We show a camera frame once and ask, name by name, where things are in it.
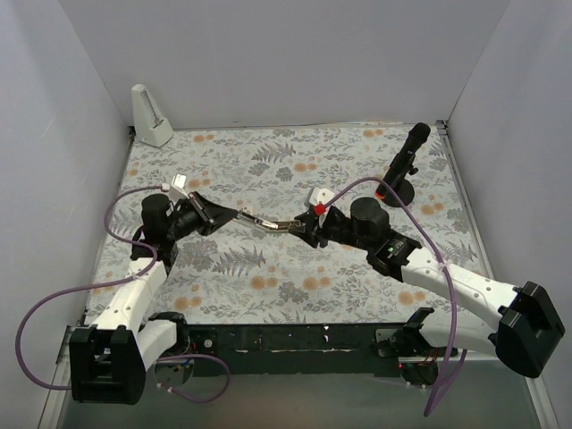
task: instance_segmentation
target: floral tablecloth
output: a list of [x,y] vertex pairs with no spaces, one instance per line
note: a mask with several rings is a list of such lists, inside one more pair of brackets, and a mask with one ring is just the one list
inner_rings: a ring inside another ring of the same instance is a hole
[[[136,143],[122,190],[187,176],[187,190],[225,206],[247,207],[255,215],[287,220],[304,210],[313,187],[341,189],[367,176],[383,176],[410,127],[297,128],[277,130],[178,131],[165,146]],[[415,217],[455,264],[480,271],[466,214],[459,202],[447,158],[435,128],[417,153],[419,173],[411,177]],[[360,185],[337,207],[373,196],[376,183]],[[113,227],[131,236],[140,225],[144,194],[125,198]],[[418,240],[400,209],[385,207],[391,225]],[[179,242],[171,275],[147,315],[175,310],[189,323],[401,322],[420,306],[449,320],[450,305],[432,293],[384,278],[366,262],[365,252],[330,243],[314,249],[290,236],[264,235],[238,223],[215,234],[193,234]],[[123,277],[130,248],[107,238],[96,281]],[[86,309],[90,323],[105,308],[114,288],[93,290]],[[472,318],[460,310],[459,321]]]

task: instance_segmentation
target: cable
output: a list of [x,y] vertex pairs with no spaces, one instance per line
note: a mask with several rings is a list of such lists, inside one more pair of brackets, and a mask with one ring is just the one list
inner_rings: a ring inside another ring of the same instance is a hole
[[130,194],[134,194],[135,192],[140,192],[140,191],[144,191],[144,190],[151,190],[151,189],[161,189],[161,186],[146,186],[143,188],[135,188],[135,189],[130,189],[130,190],[123,192],[107,207],[107,209],[105,210],[105,216],[104,216],[104,228],[109,235],[111,235],[116,240],[122,241],[123,243],[128,243],[128,244],[131,244],[133,246],[141,246],[142,248],[146,248],[146,249],[150,250],[151,254],[153,255],[153,259],[151,260],[151,262],[145,268],[143,268],[141,271],[139,271],[138,273],[135,273],[132,276],[126,277],[124,279],[113,280],[111,282],[88,284],[85,286],[77,286],[75,288],[59,290],[55,293],[52,293],[51,295],[48,295],[47,297],[41,299],[38,303],[36,303],[30,310],[28,310],[28,313],[26,313],[26,315],[21,319],[20,326],[18,326],[18,331],[16,331],[16,342],[15,342],[16,359],[18,360],[18,365],[20,365],[22,372],[33,383],[37,384],[38,386],[43,387],[45,389],[52,390],[52,391],[68,391],[72,388],[71,386],[56,386],[53,384],[45,383],[45,382],[41,381],[40,379],[38,379],[29,370],[28,366],[26,365],[26,362],[24,361],[22,353],[21,353],[21,335],[24,331],[24,328],[26,327],[26,323],[31,318],[31,316],[36,312],[36,310],[38,310],[40,307],[42,307],[44,304],[46,304],[48,301],[51,301],[54,298],[61,297],[62,295],[67,295],[68,293],[81,292],[84,290],[99,289],[99,288],[105,288],[108,286],[117,286],[120,284],[124,284],[124,283],[130,282],[131,280],[134,280],[136,277],[140,277],[141,275],[147,273],[153,267],[153,265],[155,264],[155,262],[157,260],[157,252],[155,251],[155,248],[153,248],[152,246],[149,246],[148,244],[141,243],[139,241],[129,240],[129,239],[125,239],[124,237],[120,237],[119,235],[117,235],[116,233],[111,231],[111,228],[109,226],[113,208],[114,208],[115,204],[117,204],[117,202],[120,199],[127,197]]
[[[346,188],[340,191],[334,198],[324,204],[324,207],[327,208],[335,203],[338,199],[343,197],[350,189],[354,188],[360,183],[365,181],[376,181],[381,183],[387,191],[391,194],[392,197],[396,199],[396,201],[400,204],[400,207],[403,209],[405,214],[408,216],[409,220],[415,225],[419,233],[423,236],[429,247],[432,249],[433,253],[435,254],[435,258],[442,265],[442,271],[445,275],[445,279],[447,280],[447,285],[449,287],[449,294],[450,294],[450,305],[451,305],[451,312],[450,312],[450,333],[449,339],[447,341],[447,348],[445,349],[445,355],[443,356],[442,362],[442,370],[439,372],[437,376],[437,380],[435,381],[433,388],[431,390],[431,394],[429,395],[429,400],[427,401],[427,405],[425,406],[424,416],[430,416],[431,413],[435,410],[441,399],[443,398],[444,394],[447,392],[449,387],[457,378],[458,372],[460,368],[463,366],[465,362],[465,356],[467,355],[467,351],[463,350],[461,354],[461,359],[458,362],[457,367],[450,375],[450,377],[446,376],[447,369],[449,367],[449,360],[451,352],[453,351],[453,343],[455,342],[455,334],[457,331],[457,296],[455,294],[455,286],[453,284],[453,279],[450,276],[449,268],[445,265],[445,260],[437,245],[431,240],[427,232],[423,229],[421,224],[417,221],[417,219],[413,216],[413,214],[409,211],[407,206],[401,201],[400,196],[395,192],[390,185],[388,185],[385,181],[378,179],[377,177],[364,177],[357,181],[350,183]],[[441,395],[438,395],[440,388],[443,388],[443,392]]]
[[231,369],[229,368],[228,365],[226,365],[226,363],[224,363],[224,361],[222,359],[215,357],[215,356],[210,356],[210,355],[189,354],[189,355],[160,357],[157,360],[157,362],[170,361],[170,360],[174,360],[174,359],[188,359],[188,360],[206,359],[206,360],[210,360],[212,362],[216,362],[218,365],[223,367],[224,372],[226,373],[226,382],[224,383],[224,386],[221,390],[219,390],[215,395],[213,395],[209,398],[195,398],[194,396],[192,396],[192,395],[190,395],[190,394],[188,394],[188,393],[186,393],[180,389],[176,389],[176,388],[170,386],[169,384],[157,382],[158,385],[160,385],[161,387],[164,387],[168,392],[175,393],[175,394],[183,397],[185,400],[189,400],[191,402],[194,402],[195,404],[206,404],[208,402],[218,400],[221,396],[224,395],[226,390],[229,388],[229,384],[231,383]]

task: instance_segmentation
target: gray floor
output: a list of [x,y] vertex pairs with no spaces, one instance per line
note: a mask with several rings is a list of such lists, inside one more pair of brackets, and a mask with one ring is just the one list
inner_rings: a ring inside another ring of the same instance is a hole
[[[222,378],[191,379],[208,395]],[[196,405],[157,389],[152,377],[135,406],[80,404],[68,393],[59,429],[504,428],[540,427],[523,377],[495,361],[469,361],[432,416],[428,393],[355,375],[234,376],[219,400]]]

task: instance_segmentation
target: black stand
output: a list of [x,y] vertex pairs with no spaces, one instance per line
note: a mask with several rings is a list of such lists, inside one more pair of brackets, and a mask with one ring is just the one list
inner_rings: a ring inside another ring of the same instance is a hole
[[[410,181],[403,180],[401,182],[401,186],[395,189],[397,195],[400,196],[401,201],[408,206],[413,201],[413,197],[415,196],[415,190],[413,189],[413,185]],[[382,199],[382,202],[388,205],[389,207],[400,207],[400,203],[398,203],[397,199],[393,197],[392,194],[387,192],[385,194],[385,198]]]

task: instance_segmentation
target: white wall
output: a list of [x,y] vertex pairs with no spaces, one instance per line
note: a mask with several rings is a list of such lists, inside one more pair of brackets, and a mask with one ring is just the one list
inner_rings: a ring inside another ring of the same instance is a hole
[[[0,426],[38,425],[47,392],[14,356],[24,313],[89,279],[127,148],[127,128],[57,0],[0,0]],[[46,306],[24,332],[51,381],[81,297]]]
[[450,118],[479,230],[502,281],[547,288],[568,334],[543,378],[572,427],[572,4],[511,0]]
[[175,128],[448,118],[509,0],[60,0],[123,118]]

